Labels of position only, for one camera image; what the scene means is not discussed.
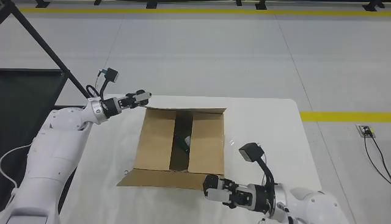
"gray floor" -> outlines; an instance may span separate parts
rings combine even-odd
[[[51,5],[68,7],[67,2]],[[91,2],[71,5],[92,7]],[[101,7],[129,6],[140,7],[111,2]],[[270,9],[295,6],[270,4]],[[358,4],[318,4],[315,9],[361,10]],[[26,16],[82,84],[93,84],[100,68],[119,70],[109,93],[143,88],[156,95],[292,98],[303,111],[391,110],[391,17]],[[56,67],[15,19],[0,25],[0,37],[1,68]],[[57,103],[83,104],[84,99],[67,84]],[[351,223],[389,223],[390,185],[371,166],[355,124],[304,123],[322,186],[338,198]],[[391,165],[390,125],[371,125]],[[371,143],[369,150],[380,165]]]

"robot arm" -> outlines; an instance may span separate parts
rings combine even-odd
[[[288,190],[282,184],[275,184],[269,168],[261,159],[264,152],[256,143],[244,145],[239,152],[246,161],[258,162],[265,172],[266,184],[242,186],[229,179],[219,178],[217,175],[208,175],[203,183],[203,191],[207,199],[222,202],[229,208],[242,207],[250,211],[262,212],[265,217],[280,223],[348,223],[334,196],[304,188]]]
[[[11,201],[0,213],[0,224],[60,223],[59,199],[79,164],[91,127],[124,109],[148,104],[151,93],[139,90],[122,98],[89,98],[84,109],[52,110],[33,140],[26,172]]]

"white cable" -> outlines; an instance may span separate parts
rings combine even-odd
[[[5,177],[7,178],[8,180],[10,180],[13,185],[15,186],[15,188],[17,189],[18,188],[18,184],[16,183],[15,180],[13,180],[12,178],[10,178],[7,174],[4,173],[4,171],[2,171],[2,168],[1,168],[1,161],[11,152],[14,152],[15,150],[20,150],[21,148],[27,148],[29,146],[31,146],[32,143],[30,143],[29,145],[25,145],[25,146],[20,146],[18,148],[14,148],[13,150],[10,150],[8,152],[6,152],[6,154],[4,154],[1,158],[0,158],[0,173]]]
[[[98,74],[98,76],[97,76],[97,79],[95,80],[95,89],[97,89],[97,86],[98,86],[98,78],[99,78],[99,75],[100,75],[100,73]]]
[[[265,156],[265,165],[268,165],[268,161],[267,161],[267,159],[266,159],[266,154],[264,154],[264,156]],[[265,184],[266,184],[266,183],[263,183],[264,180],[265,180],[265,173],[263,172],[262,182],[261,182],[262,185],[265,185]]]

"cardboard box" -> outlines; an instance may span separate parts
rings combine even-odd
[[[207,174],[223,176],[224,111],[147,108],[134,167],[117,185],[202,190]],[[189,154],[181,133],[191,133]]]

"yellow stripe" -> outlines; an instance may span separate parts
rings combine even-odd
[[[332,15],[391,16],[391,12],[318,10],[244,10],[244,9],[52,9],[20,8],[25,13],[110,13],[110,14],[234,14],[234,15]]]
[[[302,121],[391,122],[391,112],[300,112]]]

